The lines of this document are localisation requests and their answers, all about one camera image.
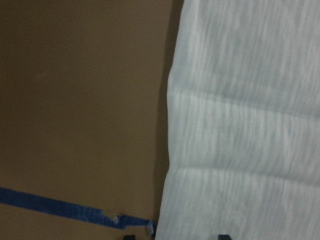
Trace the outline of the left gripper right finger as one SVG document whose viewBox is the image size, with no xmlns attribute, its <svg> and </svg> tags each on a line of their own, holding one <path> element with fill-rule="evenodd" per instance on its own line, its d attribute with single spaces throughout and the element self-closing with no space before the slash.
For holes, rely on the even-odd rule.
<svg viewBox="0 0 320 240">
<path fill-rule="evenodd" d="M 218 240 L 231 240 L 231 236 L 228 234 L 219 234 L 217 239 Z"/>
</svg>

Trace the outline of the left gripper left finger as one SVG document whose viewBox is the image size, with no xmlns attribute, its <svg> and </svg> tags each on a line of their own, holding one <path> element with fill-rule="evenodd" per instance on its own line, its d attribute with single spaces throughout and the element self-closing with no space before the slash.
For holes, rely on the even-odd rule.
<svg viewBox="0 0 320 240">
<path fill-rule="evenodd" d="M 123 240 L 136 240 L 136 236 L 135 235 L 125 235 L 123 237 Z"/>
</svg>

